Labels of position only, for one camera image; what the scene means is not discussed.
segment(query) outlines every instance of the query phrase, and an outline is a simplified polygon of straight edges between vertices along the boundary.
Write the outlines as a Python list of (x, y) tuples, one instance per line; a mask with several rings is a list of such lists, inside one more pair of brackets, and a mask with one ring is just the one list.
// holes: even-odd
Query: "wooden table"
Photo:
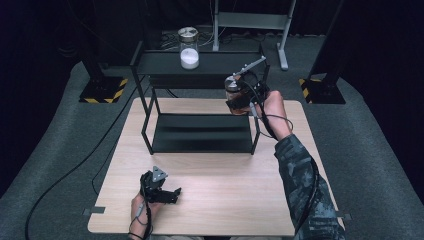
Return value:
[[(167, 113), (228, 113), (225, 99), (160, 98)], [(316, 160), (327, 179), (302, 106), (286, 101), (294, 133)], [(155, 153), (150, 155), (140, 134), (145, 114), (135, 99), (110, 163), (96, 207), (91, 215), (93, 233), (126, 233), (130, 203), (140, 188), (140, 176), (153, 166), (168, 173), (163, 190), (181, 187), (177, 204), (165, 205), (154, 221), (153, 234), (192, 236), (293, 236), (283, 183), (274, 157), (276, 141), (259, 138), (249, 153)], [(153, 112), (148, 136), (152, 137), (157, 113)]]

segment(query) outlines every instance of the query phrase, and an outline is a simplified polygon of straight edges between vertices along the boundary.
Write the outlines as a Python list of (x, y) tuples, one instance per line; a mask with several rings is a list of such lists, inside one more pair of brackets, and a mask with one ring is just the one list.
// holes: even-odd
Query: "hand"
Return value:
[[(146, 210), (146, 204), (144, 202), (144, 198), (143, 196), (140, 195), (140, 193), (138, 193), (132, 200), (131, 200), (131, 221), (132, 224), (130, 226), (130, 232), (133, 234), (136, 234), (138, 236), (143, 237), (144, 236), (144, 232), (146, 231), (146, 225), (142, 225), (140, 224), (139, 221), (135, 220), (136, 214), (138, 212), (138, 209), (140, 207), (140, 205), (143, 204), (144, 208), (143, 211), (141, 212), (140, 216), (138, 217), (138, 219), (140, 220), (141, 223), (143, 224), (147, 224), (147, 210)], [(159, 212), (160, 208), (165, 205), (164, 203), (149, 203), (149, 207), (152, 213), (152, 221), (153, 219), (155, 219), (157, 213)], [(139, 238), (129, 235), (130, 238), (133, 239), (138, 239)]]
[[(261, 117), (262, 111), (259, 106), (256, 106), (256, 111), (258, 113), (258, 116)], [(279, 91), (270, 91), (268, 93), (268, 97), (264, 103), (264, 111), (265, 114), (268, 116), (267, 118), (269, 125), (272, 131), (274, 132), (275, 136), (277, 137), (278, 141), (292, 134), (287, 120), (275, 117), (280, 116), (287, 118), (286, 110), (284, 108), (283, 96), (281, 96), (281, 93)]]

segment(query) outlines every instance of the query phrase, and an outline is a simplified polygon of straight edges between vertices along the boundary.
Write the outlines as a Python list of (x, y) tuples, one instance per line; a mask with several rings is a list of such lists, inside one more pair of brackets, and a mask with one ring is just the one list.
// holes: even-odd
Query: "jar lid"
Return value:
[(185, 27), (178, 30), (178, 36), (180, 42), (190, 43), (197, 41), (199, 32), (194, 27)]

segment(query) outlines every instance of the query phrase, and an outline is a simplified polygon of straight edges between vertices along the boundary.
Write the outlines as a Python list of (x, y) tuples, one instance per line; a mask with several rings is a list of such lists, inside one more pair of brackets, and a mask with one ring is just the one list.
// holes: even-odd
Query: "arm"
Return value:
[[(287, 117), (283, 98), (278, 91), (269, 94), (264, 110), (266, 115)], [(344, 229), (338, 224), (328, 185), (318, 175), (315, 161), (291, 132), (286, 120), (271, 116), (268, 120), (279, 141), (275, 146), (275, 156), (278, 159), (290, 216), (297, 230), (295, 239), (344, 239)], [(314, 190), (316, 191), (308, 211), (306, 206), (311, 191)]]
[[(140, 215), (137, 217), (140, 206), (145, 205), (144, 198), (138, 193), (131, 201), (131, 225), (129, 228), (129, 239), (141, 240), (147, 228), (147, 211), (146, 206), (143, 207)], [(152, 213), (152, 221), (155, 219), (159, 209), (165, 205), (164, 203), (149, 203)]]

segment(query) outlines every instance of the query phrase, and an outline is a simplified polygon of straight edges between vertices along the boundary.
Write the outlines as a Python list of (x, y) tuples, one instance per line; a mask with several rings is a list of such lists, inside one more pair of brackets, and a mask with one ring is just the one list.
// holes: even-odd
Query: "camouflage sleeve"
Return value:
[(318, 176), (318, 187), (312, 207), (302, 222), (302, 214), (314, 189), (314, 160), (295, 135), (290, 135), (275, 146), (279, 172), (284, 184), (286, 200), (295, 229), (295, 239), (345, 239), (344, 229), (339, 225), (328, 185)]

